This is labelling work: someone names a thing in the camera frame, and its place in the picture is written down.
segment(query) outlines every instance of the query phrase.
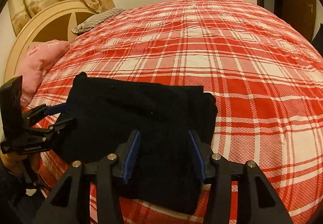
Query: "human hand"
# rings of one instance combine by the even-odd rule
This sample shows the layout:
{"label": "human hand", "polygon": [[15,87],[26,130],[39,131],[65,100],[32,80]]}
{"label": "human hand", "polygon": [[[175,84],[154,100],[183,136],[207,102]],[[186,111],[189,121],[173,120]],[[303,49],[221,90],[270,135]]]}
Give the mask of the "human hand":
{"label": "human hand", "polygon": [[0,151],[0,159],[2,161],[2,164],[6,169],[8,169],[12,174],[15,175],[23,173],[19,161],[24,160],[27,157],[30,160],[31,168],[33,169],[33,171],[38,172],[40,167],[40,153],[20,156],[16,152],[3,154],[2,151]]}

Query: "headboard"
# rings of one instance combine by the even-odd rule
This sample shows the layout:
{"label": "headboard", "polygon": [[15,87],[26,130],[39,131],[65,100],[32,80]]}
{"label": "headboard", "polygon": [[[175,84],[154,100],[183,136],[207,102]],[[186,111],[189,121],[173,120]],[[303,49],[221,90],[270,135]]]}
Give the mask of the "headboard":
{"label": "headboard", "polygon": [[39,12],[18,34],[7,61],[3,82],[14,76],[17,64],[33,42],[53,39],[70,42],[77,37],[72,29],[93,14],[95,12],[79,0],[58,2]]}

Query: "black folded clothing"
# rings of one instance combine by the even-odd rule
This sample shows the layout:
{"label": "black folded clothing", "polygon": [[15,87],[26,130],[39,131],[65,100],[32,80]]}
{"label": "black folded clothing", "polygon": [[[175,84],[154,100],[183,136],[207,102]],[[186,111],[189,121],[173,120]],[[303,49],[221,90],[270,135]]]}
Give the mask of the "black folded clothing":
{"label": "black folded clothing", "polygon": [[217,108],[202,86],[165,86],[77,75],[67,98],[77,127],[54,151],[67,163],[100,160],[127,141],[142,135],[136,166],[119,195],[142,199],[178,212],[195,212],[201,185],[187,153],[187,132],[195,129],[211,144]]}

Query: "checkered blanket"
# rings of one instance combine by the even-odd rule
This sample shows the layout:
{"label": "checkered blanket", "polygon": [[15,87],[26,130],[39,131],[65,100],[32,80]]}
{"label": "checkered blanket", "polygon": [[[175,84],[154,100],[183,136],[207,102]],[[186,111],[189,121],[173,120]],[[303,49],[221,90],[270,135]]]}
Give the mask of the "checkered blanket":
{"label": "checkered blanket", "polygon": [[[90,77],[203,85],[219,110],[214,152],[230,161],[257,162],[294,223],[305,223],[321,201],[323,58],[267,10],[240,0],[181,0],[123,12],[71,43],[29,107],[66,101],[81,71]],[[40,174],[50,186],[66,168],[52,151],[42,154]],[[124,221],[202,223],[209,189],[202,187],[191,216],[120,198]],[[233,183],[230,223],[236,201]],[[90,208],[96,221],[94,186]]]}

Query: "wooden door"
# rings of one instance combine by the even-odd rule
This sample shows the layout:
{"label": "wooden door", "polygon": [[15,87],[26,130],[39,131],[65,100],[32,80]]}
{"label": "wooden door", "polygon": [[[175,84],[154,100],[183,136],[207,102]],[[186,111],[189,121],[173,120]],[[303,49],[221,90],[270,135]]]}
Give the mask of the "wooden door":
{"label": "wooden door", "polygon": [[316,17],[316,0],[282,0],[281,18],[312,41]]}

